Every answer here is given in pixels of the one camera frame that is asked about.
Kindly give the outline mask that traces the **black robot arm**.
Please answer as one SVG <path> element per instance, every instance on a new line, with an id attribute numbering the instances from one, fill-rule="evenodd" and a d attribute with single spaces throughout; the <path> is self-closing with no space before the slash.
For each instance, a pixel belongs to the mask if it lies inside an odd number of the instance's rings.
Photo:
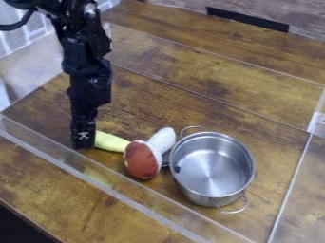
<path id="1" fill-rule="evenodd" d="M 94 143 L 97 107 L 110 102 L 112 67 L 104 56 L 112 51 L 112 39 L 100 20 L 94 0 L 3 0 L 25 14 L 13 24 L 0 25 L 10 31 L 26 24 L 40 11 L 50 20 L 62 47 L 62 72 L 69 75 L 66 95 L 70 101 L 69 134 L 72 147 L 88 149 Z"/>

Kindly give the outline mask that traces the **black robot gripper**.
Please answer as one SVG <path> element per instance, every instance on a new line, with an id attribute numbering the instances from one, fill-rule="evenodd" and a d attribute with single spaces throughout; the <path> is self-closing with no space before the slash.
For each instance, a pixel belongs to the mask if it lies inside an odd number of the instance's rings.
<path id="1" fill-rule="evenodd" d="M 69 135 L 74 150 L 89 149 L 94 143 L 94 116 L 97 107 L 110 101 L 112 68 L 90 65 L 84 68 L 66 67 L 72 122 Z"/>

